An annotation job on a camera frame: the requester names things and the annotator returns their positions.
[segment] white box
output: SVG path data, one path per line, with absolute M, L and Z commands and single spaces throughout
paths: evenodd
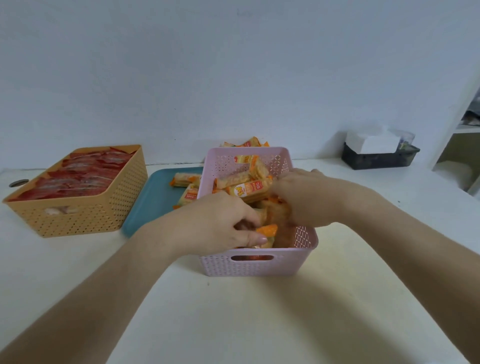
M 345 143 L 357 154 L 394 153 L 400 137 L 387 126 L 368 126 L 347 132 Z

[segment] left arm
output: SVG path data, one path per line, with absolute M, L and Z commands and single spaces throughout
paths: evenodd
M 0 363 L 105 363 L 157 279 L 178 257 L 264 243 L 233 226 L 255 211 L 218 193 L 141 227 L 109 260 L 0 352 Z

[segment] pink basket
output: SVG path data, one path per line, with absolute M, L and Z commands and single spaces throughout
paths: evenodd
M 247 170 L 249 164 L 235 163 L 237 155 L 258 155 L 273 176 L 292 169 L 290 153 L 282 147 L 212 148 L 205 158 L 198 197 L 211 194 L 217 177 Z M 295 274 L 318 245 L 314 228 L 299 226 L 295 234 L 295 247 L 282 249 L 232 249 L 221 254 L 200 257 L 205 273 L 222 276 L 290 276 Z M 270 260 L 232 260 L 240 255 L 267 255 Z

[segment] yellow plastic basket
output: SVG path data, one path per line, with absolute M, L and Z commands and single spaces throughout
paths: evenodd
M 103 193 L 95 196 L 9 202 L 10 199 L 35 187 L 40 177 L 49 178 L 47 172 L 57 170 L 62 160 L 69 158 L 66 156 L 7 196 L 3 203 L 44 238 L 118 230 L 147 180 L 147 170 L 142 146 L 113 147 L 135 154 Z M 72 153 L 94 152 L 108 148 L 108 146 L 79 148 Z

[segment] metal grommet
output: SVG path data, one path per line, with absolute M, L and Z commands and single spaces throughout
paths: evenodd
M 18 186 L 24 185 L 24 184 L 27 183 L 28 181 L 29 181 L 29 180 L 18 180 L 18 181 L 15 181 L 15 182 L 10 183 L 8 186 L 9 186 L 9 187 L 18 187 Z

